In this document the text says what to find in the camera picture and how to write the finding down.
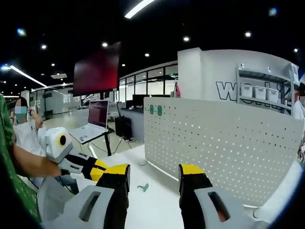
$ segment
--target fluorescent light strip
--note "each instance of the fluorescent light strip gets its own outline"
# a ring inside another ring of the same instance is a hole
[[[28,79],[30,79],[30,80],[32,80],[32,81],[34,81],[35,83],[40,84],[41,86],[44,86],[44,87],[46,87],[46,86],[47,86],[47,85],[45,85],[45,84],[43,84],[43,83],[39,82],[38,80],[35,80],[34,78],[30,77],[30,76],[29,76],[29,75],[27,75],[26,73],[24,73],[24,72],[20,71],[18,68],[16,68],[16,67],[15,67],[15,66],[13,66],[13,65],[11,65],[11,66],[10,66],[10,68],[11,68],[12,70],[14,70],[14,71],[18,72],[19,74],[21,74],[21,75],[23,75],[23,76],[27,77]]]
[[[4,95],[3,98],[19,98],[19,96],[16,96],[16,95]]]
[[[150,3],[152,3],[155,0],[143,0],[141,1],[138,5],[136,5],[131,11],[129,11],[125,17],[130,19],[132,18],[134,15],[136,15],[140,10],[142,10],[144,7],[146,7],[147,5],[149,5]]]

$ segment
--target white pegboard partition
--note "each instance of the white pegboard partition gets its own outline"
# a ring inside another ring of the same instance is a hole
[[[262,206],[275,192],[302,130],[290,116],[241,104],[144,99],[145,158],[176,178],[178,164],[195,164],[245,205]]]

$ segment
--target yellow ring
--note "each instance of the yellow ring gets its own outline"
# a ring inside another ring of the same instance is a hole
[[[59,144],[60,146],[64,146],[64,145],[61,144],[61,137],[62,137],[62,136],[66,137],[65,135],[60,135],[60,136],[59,136],[59,138],[58,138],[58,144]]]

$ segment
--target ceiling light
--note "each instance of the ceiling light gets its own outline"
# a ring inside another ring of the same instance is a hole
[[[7,64],[5,64],[5,65],[1,66],[1,70],[2,71],[7,71],[7,70],[10,70],[10,67]]]
[[[269,10],[269,16],[272,17],[272,16],[275,16],[277,14],[277,9],[276,8],[271,8]]]
[[[41,86],[43,86],[43,87],[46,87],[46,86],[47,86],[47,85],[45,85],[45,84],[43,84],[43,83],[39,82],[38,80],[35,80],[34,78],[30,77],[30,76],[29,76],[29,75],[27,75],[26,73],[24,73],[24,72],[20,71],[18,68],[16,68],[16,67],[15,67],[15,66],[13,66],[13,65],[11,65],[11,66],[10,66],[10,68],[11,68],[12,70],[14,70],[14,71],[18,72],[19,74],[21,74],[21,75],[23,75],[23,76],[27,77],[28,79],[30,79],[30,80],[32,80],[32,81],[34,81],[35,83],[40,84],[40,85],[41,85]]]
[[[25,37],[26,36],[26,33],[25,33],[24,29],[17,29],[17,33],[21,37]]]
[[[16,96],[16,95],[4,95],[3,98],[19,98],[19,96]]]
[[[189,37],[183,37],[183,40],[184,40],[185,42],[189,42],[189,41],[190,41],[190,38],[189,38]]]
[[[146,7],[147,5],[149,5],[150,3],[152,3],[155,0],[143,0],[141,1],[138,5],[136,5],[131,11],[129,11],[125,17],[130,19],[132,18],[134,15],[136,15],[140,10],[142,10],[144,7]]]
[[[246,37],[251,37],[251,33],[250,32],[245,32],[244,34]]]

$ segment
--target monitor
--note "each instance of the monitor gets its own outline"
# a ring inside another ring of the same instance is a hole
[[[133,94],[132,100],[134,106],[143,106],[144,105],[144,98],[149,97],[147,94]]]
[[[88,123],[107,128],[108,104],[108,100],[90,102]]]
[[[74,66],[73,95],[94,94],[118,88],[121,43],[101,49]]]
[[[171,97],[169,94],[152,94],[152,97]]]

